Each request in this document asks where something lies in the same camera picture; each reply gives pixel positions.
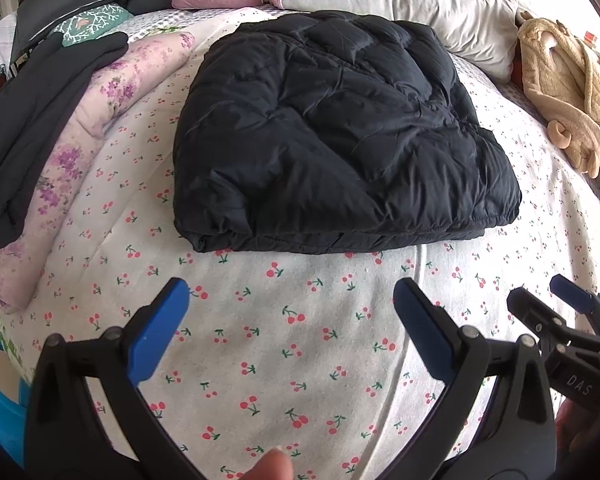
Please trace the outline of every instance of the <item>blue container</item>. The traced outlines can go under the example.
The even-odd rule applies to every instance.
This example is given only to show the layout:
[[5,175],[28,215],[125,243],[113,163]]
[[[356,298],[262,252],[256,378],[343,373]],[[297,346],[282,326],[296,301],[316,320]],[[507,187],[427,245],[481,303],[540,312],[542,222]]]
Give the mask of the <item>blue container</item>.
[[24,467],[24,424],[29,388],[20,380],[18,392],[20,403],[16,404],[0,391],[0,445],[20,467]]

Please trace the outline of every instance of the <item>purple floral fabric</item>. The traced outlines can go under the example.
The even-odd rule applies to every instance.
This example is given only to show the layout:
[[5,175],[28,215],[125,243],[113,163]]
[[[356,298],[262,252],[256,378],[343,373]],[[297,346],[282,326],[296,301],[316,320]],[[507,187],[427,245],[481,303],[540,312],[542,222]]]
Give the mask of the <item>purple floral fabric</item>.
[[26,308],[74,197],[103,147],[106,125],[181,67],[193,50],[188,32],[136,41],[96,72],[47,160],[29,205],[22,236],[0,249],[0,307]]

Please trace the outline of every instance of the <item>blue gripper pad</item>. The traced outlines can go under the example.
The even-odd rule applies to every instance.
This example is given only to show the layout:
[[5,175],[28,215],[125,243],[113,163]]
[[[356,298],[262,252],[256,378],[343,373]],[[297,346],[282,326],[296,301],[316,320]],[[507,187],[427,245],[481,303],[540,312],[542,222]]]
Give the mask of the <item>blue gripper pad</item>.
[[154,374],[174,332],[187,313],[187,283],[179,278],[171,278],[148,308],[155,313],[128,351],[126,374],[134,386]]
[[453,347],[405,280],[395,284],[394,308],[431,377],[451,383],[456,376]]
[[575,283],[567,280],[561,274],[556,274],[551,278],[549,290],[572,307],[578,314],[590,314],[593,309],[594,301],[592,295]]

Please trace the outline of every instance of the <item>fingertip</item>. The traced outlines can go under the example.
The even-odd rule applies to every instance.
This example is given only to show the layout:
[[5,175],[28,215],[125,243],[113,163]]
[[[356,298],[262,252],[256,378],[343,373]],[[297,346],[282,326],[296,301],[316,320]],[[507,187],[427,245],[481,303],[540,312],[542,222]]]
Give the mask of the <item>fingertip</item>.
[[246,480],[293,480],[291,459],[280,448],[270,449],[244,478]]

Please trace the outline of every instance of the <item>fluffy bathrobe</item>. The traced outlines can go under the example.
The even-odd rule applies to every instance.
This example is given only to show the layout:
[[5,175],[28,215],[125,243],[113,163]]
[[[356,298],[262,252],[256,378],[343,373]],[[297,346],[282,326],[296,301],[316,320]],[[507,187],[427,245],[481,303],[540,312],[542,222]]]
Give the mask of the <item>fluffy bathrobe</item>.
[[526,96],[549,125],[547,134],[573,167],[600,169],[600,54],[544,18],[527,20],[518,33]]

